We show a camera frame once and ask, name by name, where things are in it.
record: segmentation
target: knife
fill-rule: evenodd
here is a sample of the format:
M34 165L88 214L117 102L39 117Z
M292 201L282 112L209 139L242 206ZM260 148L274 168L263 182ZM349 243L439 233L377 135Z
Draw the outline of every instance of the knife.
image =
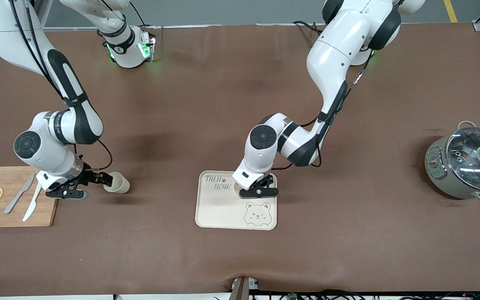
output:
M31 199L31 204L29 205L29 208L27 209L27 212L25 213L25 216L23 217L23 222L27 221L27 219L31 216L31 213L36 208L36 198L38 198L38 194L40 194L40 191L42 190L42 186L40 185L40 182L36 184L36 190L35 194L32 196L33 198Z
M4 213L6 214L9 214L12 209L14 208L14 206L16 205L17 201L19 200L19 198L21 197L21 195L25 192L27 192L27 190L31 187L31 184L33 184L32 182L35 180L35 174L32 173L31 174L31 177L29 177L29 180L27 180L27 182L25 182L25 185L23 186L23 188L21 188L21 190L19 191L19 193L16 195L16 197L14 197L14 199L12 199L12 202L10 202L6 209L3 211Z

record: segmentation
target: gray floor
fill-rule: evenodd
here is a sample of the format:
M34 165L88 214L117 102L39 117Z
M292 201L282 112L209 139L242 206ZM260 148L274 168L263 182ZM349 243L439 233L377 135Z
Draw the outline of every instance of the gray floor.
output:
M322 23L323 0L133 0L149 25L246 25L291 23L303 20ZM451 0L459 22L471 22L480 15L480 0ZM129 6L124 14L131 24L140 24ZM402 16L404 23L447 23L450 21L443 0L426 0L417 13ZM91 27L82 15L53 0L46 27Z

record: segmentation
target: pot control panel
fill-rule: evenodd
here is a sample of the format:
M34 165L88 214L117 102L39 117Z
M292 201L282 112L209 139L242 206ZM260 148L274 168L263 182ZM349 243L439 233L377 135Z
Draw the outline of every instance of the pot control panel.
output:
M448 170L442 161L442 148L435 147L430 149L425 156L425 166L427 172L431 174L434 179L444 179L448 175Z

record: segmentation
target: glass lid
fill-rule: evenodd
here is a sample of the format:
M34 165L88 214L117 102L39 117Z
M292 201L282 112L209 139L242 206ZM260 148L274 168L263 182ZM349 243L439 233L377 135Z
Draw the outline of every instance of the glass lid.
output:
M467 185L480 190L480 128L468 127L447 140L449 167Z

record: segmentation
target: pot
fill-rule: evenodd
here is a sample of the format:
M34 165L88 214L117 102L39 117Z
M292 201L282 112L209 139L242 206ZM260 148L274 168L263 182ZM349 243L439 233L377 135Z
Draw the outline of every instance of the pot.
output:
M463 124L470 127L461 128ZM425 169L432 182L446 194L480 200L480 128L473 122L460 122L455 133L429 147Z

